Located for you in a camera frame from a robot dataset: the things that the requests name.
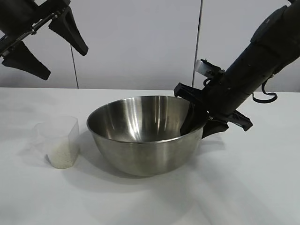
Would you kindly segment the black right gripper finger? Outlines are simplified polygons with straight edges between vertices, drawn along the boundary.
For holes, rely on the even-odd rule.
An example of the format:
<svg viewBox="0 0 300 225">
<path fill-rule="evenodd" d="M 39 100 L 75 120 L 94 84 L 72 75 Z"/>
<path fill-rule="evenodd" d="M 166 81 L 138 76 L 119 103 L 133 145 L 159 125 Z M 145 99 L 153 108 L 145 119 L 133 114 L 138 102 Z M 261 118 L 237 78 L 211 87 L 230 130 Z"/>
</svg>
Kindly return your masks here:
<svg viewBox="0 0 300 225">
<path fill-rule="evenodd" d="M 226 131 L 229 126 L 227 122 L 215 119 L 201 119 L 203 125 L 202 139 L 210 135 Z"/>
<path fill-rule="evenodd" d="M 193 103 L 189 103 L 187 115 L 182 126 L 180 127 L 180 135 L 186 135 L 194 129 L 194 115 L 195 105 Z"/>
</svg>

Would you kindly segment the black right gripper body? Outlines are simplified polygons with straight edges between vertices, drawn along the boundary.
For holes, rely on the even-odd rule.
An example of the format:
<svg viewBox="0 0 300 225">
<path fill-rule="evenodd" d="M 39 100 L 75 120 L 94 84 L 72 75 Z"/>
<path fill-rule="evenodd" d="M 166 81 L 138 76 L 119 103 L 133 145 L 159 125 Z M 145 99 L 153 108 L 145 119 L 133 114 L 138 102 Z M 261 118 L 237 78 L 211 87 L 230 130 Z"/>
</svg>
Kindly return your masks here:
<svg viewBox="0 0 300 225">
<path fill-rule="evenodd" d="M 215 119 L 247 131 L 252 122 L 237 108 L 273 74 L 281 59 L 268 47 L 250 44 L 225 72 L 209 78 L 202 90 L 178 83 L 174 94 L 195 105 L 194 129 L 203 127 L 201 119 Z"/>
</svg>

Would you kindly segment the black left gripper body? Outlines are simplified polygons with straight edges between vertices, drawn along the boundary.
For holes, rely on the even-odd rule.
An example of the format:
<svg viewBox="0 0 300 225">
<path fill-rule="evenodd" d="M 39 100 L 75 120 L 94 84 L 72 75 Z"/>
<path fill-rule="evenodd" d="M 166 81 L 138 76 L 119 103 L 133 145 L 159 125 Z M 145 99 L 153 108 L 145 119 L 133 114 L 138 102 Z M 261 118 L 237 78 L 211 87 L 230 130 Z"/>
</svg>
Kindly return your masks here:
<svg viewBox="0 0 300 225">
<path fill-rule="evenodd" d="M 69 0 L 46 0 L 38 5 L 33 0 L 2 0 L 0 2 L 0 55 L 5 57 L 12 48 L 49 20 L 58 18 L 69 6 Z"/>
</svg>

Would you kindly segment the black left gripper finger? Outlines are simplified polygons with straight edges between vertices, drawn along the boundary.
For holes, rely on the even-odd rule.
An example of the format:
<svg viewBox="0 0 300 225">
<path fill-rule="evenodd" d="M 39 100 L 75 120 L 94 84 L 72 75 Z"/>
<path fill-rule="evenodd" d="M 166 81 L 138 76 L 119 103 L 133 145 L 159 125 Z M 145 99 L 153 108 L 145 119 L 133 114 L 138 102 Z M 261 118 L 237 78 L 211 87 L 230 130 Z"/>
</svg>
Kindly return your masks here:
<svg viewBox="0 0 300 225">
<path fill-rule="evenodd" d="M 31 53 L 23 41 L 4 56 L 2 65 L 25 71 L 43 80 L 47 80 L 51 74 L 51 71 Z"/>
<path fill-rule="evenodd" d="M 49 29 L 65 39 L 82 56 L 88 53 L 88 46 L 78 30 L 70 7 L 65 8 L 56 19 L 51 21 Z"/>
</svg>

